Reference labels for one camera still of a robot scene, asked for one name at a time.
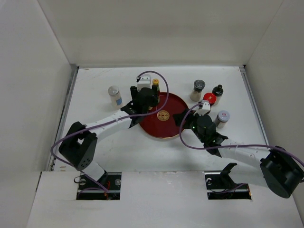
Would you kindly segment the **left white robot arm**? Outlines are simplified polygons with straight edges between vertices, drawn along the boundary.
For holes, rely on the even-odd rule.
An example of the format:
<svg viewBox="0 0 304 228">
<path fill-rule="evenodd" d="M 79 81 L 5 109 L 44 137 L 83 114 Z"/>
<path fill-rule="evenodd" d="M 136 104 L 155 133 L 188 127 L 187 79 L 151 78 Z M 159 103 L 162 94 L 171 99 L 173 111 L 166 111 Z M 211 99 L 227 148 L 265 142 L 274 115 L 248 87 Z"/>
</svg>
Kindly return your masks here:
<svg viewBox="0 0 304 228">
<path fill-rule="evenodd" d="M 156 107 L 158 104 L 158 92 L 155 85 L 152 88 L 144 87 L 140 91 L 132 86 L 130 90 L 132 101 L 119 111 L 96 123 L 81 124 L 75 122 L 69 128 L 67 135 L 110 121 L 113 123 L 74 135 L 64 140 L 59 147 L 59 153 L 76 170 L 83 171 L 90 177 L 90 183 L 95 189 L 104 188 L 107 179 L 107 172 L 94 161 L 97 143 L 120 130 L 129 129 L 139 124 L 145 117 L 134 117 L 133 115 L 147 114 L 151 107 Z"/>
</svg>

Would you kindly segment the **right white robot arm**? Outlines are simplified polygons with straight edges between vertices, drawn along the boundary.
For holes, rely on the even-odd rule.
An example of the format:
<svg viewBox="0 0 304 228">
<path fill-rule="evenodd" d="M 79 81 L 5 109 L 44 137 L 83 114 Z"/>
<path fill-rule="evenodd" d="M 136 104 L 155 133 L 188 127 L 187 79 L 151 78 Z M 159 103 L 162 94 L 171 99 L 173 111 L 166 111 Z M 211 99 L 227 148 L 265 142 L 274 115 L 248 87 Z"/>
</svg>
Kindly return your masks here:
<svg viewBox="0 0 304 228">
<path fill-rule="evenodd" d="M 209 115 L 199 115 L 190 109 L 174 114 L 173 119 L 177 127 L 195 134 L 203 144 L 202 150 L 257 169 L 257 174 L 246 178 L 245 183 L 268 187 L 277 196 L 287 199 L 304 181 L 304 171 L 299 163 L 282 147 L 235 142 L 217 132 Z"/>
</svg>

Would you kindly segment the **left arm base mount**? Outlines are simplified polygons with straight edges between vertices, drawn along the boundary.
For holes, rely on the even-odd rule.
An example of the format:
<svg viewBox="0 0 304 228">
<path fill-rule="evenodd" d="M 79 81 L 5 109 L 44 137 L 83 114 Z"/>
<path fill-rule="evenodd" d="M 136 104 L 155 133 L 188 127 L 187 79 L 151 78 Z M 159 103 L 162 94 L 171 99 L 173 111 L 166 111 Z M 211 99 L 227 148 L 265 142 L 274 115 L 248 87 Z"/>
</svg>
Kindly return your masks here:
<svg viewBox="0 0 304 228">
<path fill-rule="evenodd" d="M 77 184 L 76 200 L 119 200 L 122 173 L 109 172 L 96 184 L 83 173 L 74 178 Z"/>
</svg>

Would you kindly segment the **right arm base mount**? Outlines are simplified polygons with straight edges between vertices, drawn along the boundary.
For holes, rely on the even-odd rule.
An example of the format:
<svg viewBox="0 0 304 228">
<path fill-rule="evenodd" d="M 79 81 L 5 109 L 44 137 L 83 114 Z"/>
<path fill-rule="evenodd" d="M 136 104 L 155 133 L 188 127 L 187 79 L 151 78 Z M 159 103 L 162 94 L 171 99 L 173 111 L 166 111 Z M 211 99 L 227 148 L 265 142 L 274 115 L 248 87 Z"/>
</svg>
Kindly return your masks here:
<svg viewBox="0 0 304 228">
<path fill-rule="evenodd" d="M 221 171 L 207 171 L 205 183 L 209 200 L 251 200 L 251 192 L 247 183 L 235 183 L 229 176 L 237 166 L 229 163 Z"/>
</svg>

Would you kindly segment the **green label sauce bottle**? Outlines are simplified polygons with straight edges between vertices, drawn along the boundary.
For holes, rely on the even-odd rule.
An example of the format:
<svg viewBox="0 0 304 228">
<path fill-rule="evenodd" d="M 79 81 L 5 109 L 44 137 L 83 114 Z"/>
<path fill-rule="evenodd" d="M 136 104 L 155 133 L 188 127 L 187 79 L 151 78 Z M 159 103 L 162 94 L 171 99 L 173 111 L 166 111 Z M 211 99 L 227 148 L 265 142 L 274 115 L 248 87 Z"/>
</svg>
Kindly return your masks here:
<svg viewBox="0 0 304 228">
<path fill-rule="evenodd" d="M 159 80 L 157 78 L 152 80 L 152 87 L 156 90 L 158 103 L 160 102 L 160 87 L 159 87 Z"/>
</svg>

